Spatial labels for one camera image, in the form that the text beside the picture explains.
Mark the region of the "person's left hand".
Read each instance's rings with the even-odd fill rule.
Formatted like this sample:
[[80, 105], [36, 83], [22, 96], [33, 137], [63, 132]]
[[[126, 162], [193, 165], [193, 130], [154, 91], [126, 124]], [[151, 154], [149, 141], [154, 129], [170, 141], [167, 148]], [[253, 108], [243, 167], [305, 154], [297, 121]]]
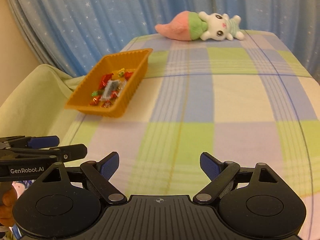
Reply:
[[3, 204], [0, 207], [0, 221], [3, 226], [12, 227], [15, 224], [12, 209], [16, 201], [17, 192], [12, 186], [2, 197]]

